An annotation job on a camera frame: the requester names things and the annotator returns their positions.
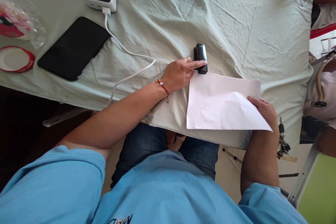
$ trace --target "blue jeans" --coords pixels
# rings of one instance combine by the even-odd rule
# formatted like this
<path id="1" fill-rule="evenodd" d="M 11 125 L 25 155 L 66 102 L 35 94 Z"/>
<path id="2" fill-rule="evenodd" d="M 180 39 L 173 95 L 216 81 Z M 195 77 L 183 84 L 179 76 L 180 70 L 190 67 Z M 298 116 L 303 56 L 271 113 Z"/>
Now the blue jeans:
<path id="1" fill-rule="evenodd" d="M 128 133 L 119 161 L 112 175 L 113 188 L 121 177 L 148 156 L 168 149 L 167 130 L 139 123 Z M 219 145 L 196 138 L 186 137 L 179 152 L 190 163 L 213 180 L 215 179 L 215 165 L 218 159 Z"/>
<path id="2" fill-rule="evenodd" d="M 300 144 L 313 143 L 319 131 L 324 130 L 328 124 L 315 119 L 312 116 L 302 118 L 302 129 L 306 135 L 300 134 Z"/>

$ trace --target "red string bracelet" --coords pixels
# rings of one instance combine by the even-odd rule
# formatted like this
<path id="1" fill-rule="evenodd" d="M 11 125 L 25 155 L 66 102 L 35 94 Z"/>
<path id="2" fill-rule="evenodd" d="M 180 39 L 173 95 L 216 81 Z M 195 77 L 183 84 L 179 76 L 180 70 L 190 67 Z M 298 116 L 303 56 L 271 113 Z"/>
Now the red string bracelet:
<path id="1" fill-rule="evenodd" d="M 163 87 L 163 89 L 167 92 L 167 94 L 169 95 L 168 90 L 166 89 L 166 87 L 163 85 L 163 83 L 161 82 L 161 79 L 156 79 L 156 82 L 158 82 L 160 84 L 161 87 Z"/>

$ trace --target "green object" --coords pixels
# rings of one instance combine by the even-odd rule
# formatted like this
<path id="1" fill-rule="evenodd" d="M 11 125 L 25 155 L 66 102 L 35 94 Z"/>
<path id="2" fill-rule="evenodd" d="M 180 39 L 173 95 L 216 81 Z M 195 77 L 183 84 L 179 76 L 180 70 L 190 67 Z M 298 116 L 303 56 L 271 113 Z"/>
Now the green object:
<path id="1" fill-rule="evenodd" d="M 336 223 L 336 158 L 318 154 L 297 210 L 309 224 Z"/>

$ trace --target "shirt sleeve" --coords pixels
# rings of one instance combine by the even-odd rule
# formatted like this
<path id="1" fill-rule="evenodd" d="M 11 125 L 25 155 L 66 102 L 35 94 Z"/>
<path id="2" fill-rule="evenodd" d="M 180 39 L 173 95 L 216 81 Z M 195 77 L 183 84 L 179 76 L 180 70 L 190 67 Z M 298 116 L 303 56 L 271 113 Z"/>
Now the shirt sleeve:
<path id="1" fill-rule="evenodd" d="M 58 146 L 21 168 L 5 186 L 1 223 L 89 223 L 104 177 L 100 153 Z"/>
<path id="2" fill-rule="evenodd" d="M 239 207 L 253 223 L 307 223 L 278 187 L 252 184 Z"/>

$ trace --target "metal rod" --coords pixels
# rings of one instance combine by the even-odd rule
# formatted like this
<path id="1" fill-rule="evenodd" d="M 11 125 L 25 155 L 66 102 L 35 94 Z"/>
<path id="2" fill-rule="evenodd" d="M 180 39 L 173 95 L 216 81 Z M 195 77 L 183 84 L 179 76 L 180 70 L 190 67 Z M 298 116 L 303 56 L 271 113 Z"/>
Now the metal rod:
<path id="1" fill-rule="evenodd" d="M 239 158 L 237 158 L 236 156 L 233 156 L 230 152 L 228 152 L 227 150 L 225 150 L 223 148 L 223 151 L 226 152 L 230 157 L 232 157 L 234 160 L 238 161 L 239 163 L 243 163 L 243 161 L 241 161 Z"/>
<path id="2" fill-rule="evenodd" d="M 238 167 L 238 165 L 236 164 L 236 162 L 232 159 L 232 157 L 229 156 L 229 159 L 232 161 L 232 163 L 235 165 L 235 167 L 237 168 L 237 170 L 241 173 L 242 171 L 240 170 L 240 168 Z"/>

